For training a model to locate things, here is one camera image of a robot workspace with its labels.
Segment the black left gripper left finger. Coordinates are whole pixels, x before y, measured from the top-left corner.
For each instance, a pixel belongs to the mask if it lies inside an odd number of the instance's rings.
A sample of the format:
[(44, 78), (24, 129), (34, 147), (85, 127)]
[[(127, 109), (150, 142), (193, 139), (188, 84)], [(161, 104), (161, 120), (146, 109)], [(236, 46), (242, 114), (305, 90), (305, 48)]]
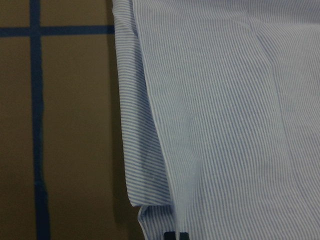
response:
[(164, 240), (176, 240), (176, 232), (175, 231), (167, 231), (163, 234)]

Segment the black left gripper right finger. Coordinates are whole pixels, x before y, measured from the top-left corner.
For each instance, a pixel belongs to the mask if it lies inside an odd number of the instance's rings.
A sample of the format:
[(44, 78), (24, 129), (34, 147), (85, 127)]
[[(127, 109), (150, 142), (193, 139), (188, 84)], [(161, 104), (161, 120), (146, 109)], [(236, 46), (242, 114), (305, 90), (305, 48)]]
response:
[(188, 232), (180, 232), (179, 233), (179, 240), (189, 240), (189, 233)]

